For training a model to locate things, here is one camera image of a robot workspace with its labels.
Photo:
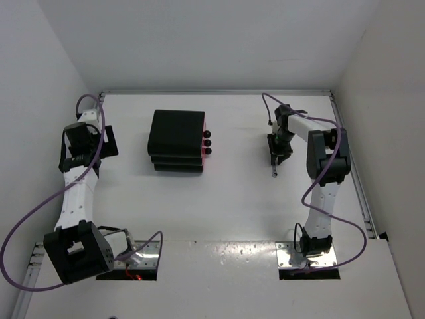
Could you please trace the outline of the black drawer cabinet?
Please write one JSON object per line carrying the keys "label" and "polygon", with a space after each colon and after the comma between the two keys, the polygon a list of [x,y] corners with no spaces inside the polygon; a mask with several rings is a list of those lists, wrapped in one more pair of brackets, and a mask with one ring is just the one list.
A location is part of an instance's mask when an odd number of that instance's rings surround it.
{"label": "black drawer cabinet", "polygon": [[203,111],[154,111],[147,144],[154,170],[202,173],[204,128]]}

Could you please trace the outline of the silver ratchet wrench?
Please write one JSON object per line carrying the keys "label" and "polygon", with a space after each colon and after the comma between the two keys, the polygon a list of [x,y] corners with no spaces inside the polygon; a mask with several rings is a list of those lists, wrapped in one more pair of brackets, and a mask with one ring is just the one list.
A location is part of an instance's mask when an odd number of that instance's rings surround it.
{"label": "silver ratchet wrench", "polygon": [[276,166],[272,166],[272,177],[277,178],[278,172]]}

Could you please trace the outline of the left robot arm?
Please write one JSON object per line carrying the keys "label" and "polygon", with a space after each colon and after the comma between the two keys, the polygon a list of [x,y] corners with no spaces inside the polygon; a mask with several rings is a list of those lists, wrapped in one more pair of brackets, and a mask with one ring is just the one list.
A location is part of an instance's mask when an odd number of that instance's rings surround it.
{"label": "left robot arm", "polygon": [[63,284],[112,271],[116,257],[130,250],[126,230],[97,227],[93,222],[94,190],[101,164],[94,156],[99,141],[97,124],[77,122],[63,131],[59,168],[67,190],[54,231],[43,239]]}

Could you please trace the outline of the pink bottom drawer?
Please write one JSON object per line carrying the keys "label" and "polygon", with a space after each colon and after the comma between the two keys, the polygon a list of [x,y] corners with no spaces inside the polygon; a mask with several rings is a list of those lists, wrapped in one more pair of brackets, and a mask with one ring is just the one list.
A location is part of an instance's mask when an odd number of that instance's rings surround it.
{"label": "pink bottom drawer", "polygon": [[210,147],[206,147],[202,149],[202,166],[206,164],[207,159],[209,159],[212,154],[212,149]]}

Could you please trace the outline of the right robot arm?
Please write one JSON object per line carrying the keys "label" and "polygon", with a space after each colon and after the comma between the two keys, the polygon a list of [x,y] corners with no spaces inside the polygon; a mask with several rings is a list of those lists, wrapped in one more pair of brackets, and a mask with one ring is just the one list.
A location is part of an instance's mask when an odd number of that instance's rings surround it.
{"label": "right robot arm", "polygon": [[299,250],[303,256],[329,252],[333,237],[331,216],[336,194],[345,176],[351,171],[349,145],[346,129],[338,123],[308,116],[303,110],[292,110],[281,104],[274,111],[276,120],[271,122],[272,132],[267,135],[273,177],[276,167],[292,154],[294,136],[307,143],[306,168],[311,186],[309,216],[301,228]]}

